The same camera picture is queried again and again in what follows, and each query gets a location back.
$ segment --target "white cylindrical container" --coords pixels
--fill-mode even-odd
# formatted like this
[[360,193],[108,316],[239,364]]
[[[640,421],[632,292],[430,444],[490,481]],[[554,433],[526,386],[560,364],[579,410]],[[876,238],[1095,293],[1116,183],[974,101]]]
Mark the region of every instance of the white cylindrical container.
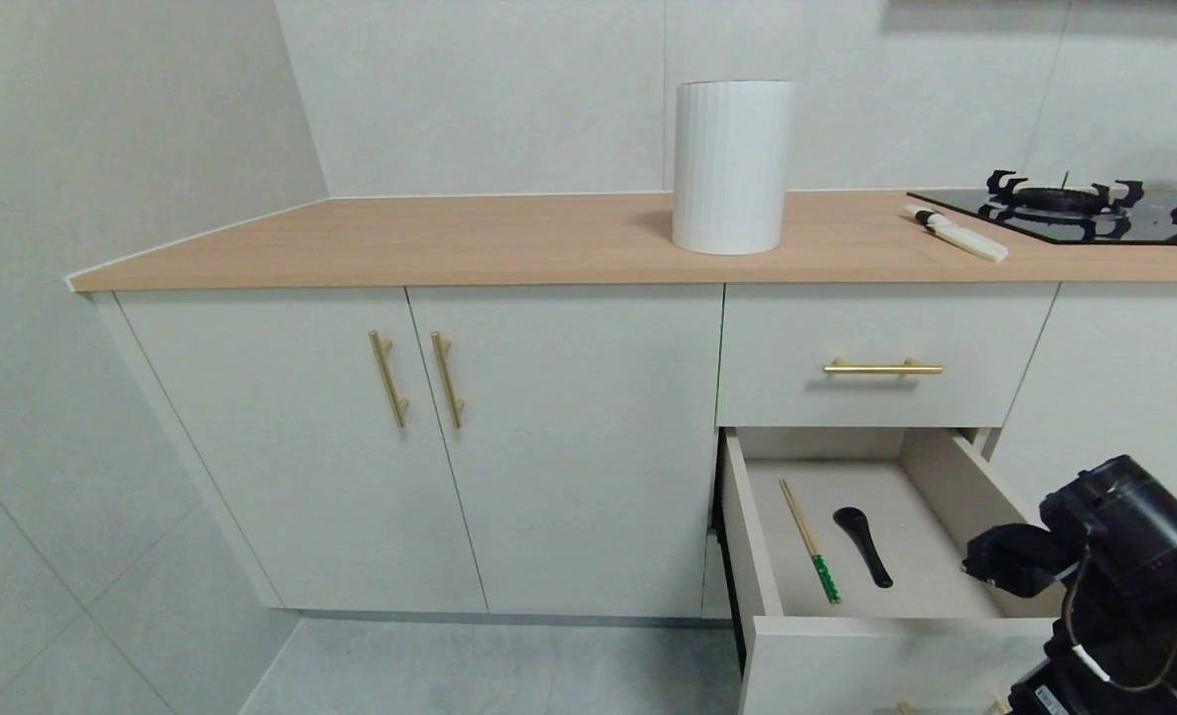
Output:
[[676,91],[671,240],[738,257],[778,245],[792,135],[789,81],[697,81]]

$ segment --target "kitchen counter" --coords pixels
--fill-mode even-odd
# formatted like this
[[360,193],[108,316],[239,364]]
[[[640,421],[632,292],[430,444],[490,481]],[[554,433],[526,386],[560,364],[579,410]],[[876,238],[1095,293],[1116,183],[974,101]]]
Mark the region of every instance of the kitchen counter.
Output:
[[1177,247],[1051,245],[944,210],[1008,245],[989,263],[903,218],[903,191],[792,192],[783,244],[671,244],[670,193],[326,199],[72,276],[107,290],[684,282],[1177,282]]

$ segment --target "gas stove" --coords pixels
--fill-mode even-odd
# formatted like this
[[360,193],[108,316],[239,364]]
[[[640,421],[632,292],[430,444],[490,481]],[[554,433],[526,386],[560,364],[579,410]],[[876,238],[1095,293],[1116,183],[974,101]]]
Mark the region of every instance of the gas stove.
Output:
[[1177,190],[1115,186],[1023,186],[1028,177],[1000,168],[986,188],[911,191],[916,199],[966,213],[1049,244],[1177,245]]

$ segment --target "black spoon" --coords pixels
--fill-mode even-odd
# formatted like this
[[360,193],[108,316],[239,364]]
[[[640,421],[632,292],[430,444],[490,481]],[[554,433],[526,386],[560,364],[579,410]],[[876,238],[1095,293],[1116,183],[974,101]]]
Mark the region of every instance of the black spoon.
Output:
[[852,543],[857,544],[857,551],[866,561],[870,569],[870,578],[879,588],[892,588],[893,578],[884,569],[884,562],[879,561],[879,552],[875,550],[875,539],[870,538],[870,519],[866,519],[862,509],[857,507],[842,507],[834,511],[834,523],[845,530]]

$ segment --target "cable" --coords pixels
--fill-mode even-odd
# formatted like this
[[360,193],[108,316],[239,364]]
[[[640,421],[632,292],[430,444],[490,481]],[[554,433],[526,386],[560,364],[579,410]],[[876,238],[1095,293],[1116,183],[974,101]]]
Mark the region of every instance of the cable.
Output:
[[1073,583],[1070,584],[1069,591],[1065,592],[1065,601],[1060,603],[1060,620],[1065,621],[1065,633],[1069,634],[1070,644],[1073,647],[1073,654],[1078,656],[1093,674],[1097,675],[1104,682],[1110,683],[1111,687],[1119,689],[1124,693],[1148,693],[1161,686],[1170,675],[1170,669],[1173,668],[1177,661],[1177,633],[1175,633],[1175,638],[1170,643],[1170,653],[1166,655],[1166,661],[1161,666],[1161,671],[1156,675],[1153,680],[1149,680],[1148,683],[1142,684],[1142,687],[1125,687],[1123,683],[1116,682],[1110,677],[1109,674],[1100,667],[1099,662],[1092,660],[1091,655],[1088,655],[1086,649],[1083,648],[1083,643],[1078,642],[1078,637],[1073,635],[1073,600],[1078,596],[1078,591],[1083,590],[1083,576],[1086,575],[1086,568],[1091,565],[1091,549],[1086,548],[1083,551],[1083,558],[1078,562],[1078,576],[1075,576]]

